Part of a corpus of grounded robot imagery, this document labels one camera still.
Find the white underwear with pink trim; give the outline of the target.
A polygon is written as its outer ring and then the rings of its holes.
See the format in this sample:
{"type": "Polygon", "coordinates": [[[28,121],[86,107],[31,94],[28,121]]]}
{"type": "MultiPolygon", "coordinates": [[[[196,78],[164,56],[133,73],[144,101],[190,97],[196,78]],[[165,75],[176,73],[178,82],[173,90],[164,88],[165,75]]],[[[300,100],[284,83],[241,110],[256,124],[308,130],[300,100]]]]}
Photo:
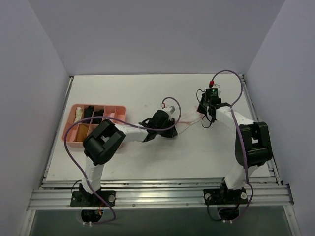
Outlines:
{"type": "Polygon", "coordinates": [[[176,125],[178,136],[185,132],[192,125],[201,121],[203,115],[197,111],[197,106],[193,106],[182,113],[180,121],[176,125]]]}

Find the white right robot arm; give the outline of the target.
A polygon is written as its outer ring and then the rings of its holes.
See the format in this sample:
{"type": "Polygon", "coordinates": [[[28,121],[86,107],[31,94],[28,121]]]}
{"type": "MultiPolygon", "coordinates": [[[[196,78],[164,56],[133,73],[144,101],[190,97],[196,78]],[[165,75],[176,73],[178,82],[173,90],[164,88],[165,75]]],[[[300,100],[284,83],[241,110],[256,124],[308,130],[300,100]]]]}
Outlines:
{"type": "Polygon", "coordinates": [[[210,123],[219,121],[235,132],[236,164],[223,178],[225,187],[218,191],[220,200],[229,203],[236,198],[236,190],[244,187],[249,177],[273,157],[268,125],[248,119],[229,103],[223,103],[216,87],[204,90],[197,111],[210,123]]]}

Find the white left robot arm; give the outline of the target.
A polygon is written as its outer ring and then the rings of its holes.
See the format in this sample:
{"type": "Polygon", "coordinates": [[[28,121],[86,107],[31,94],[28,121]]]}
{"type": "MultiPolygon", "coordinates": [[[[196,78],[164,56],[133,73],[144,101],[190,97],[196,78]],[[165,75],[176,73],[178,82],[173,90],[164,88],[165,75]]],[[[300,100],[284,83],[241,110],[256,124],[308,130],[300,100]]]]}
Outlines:
{"type": "Polygon", "coordinates": [[[101,176],[104,164],[119,149],[122,143],[148,142],[157,135],[173,138],[178,135],[174,126],[174,106],[166,106],[154,113],[152,118],[145,119],[137,126],[115,124],[109,119],[98,125],[83,141],[86,155],[86,177],[79,186],[82,201],[94,206],[99,201],[98,190],[101,189],[101,176]]]}

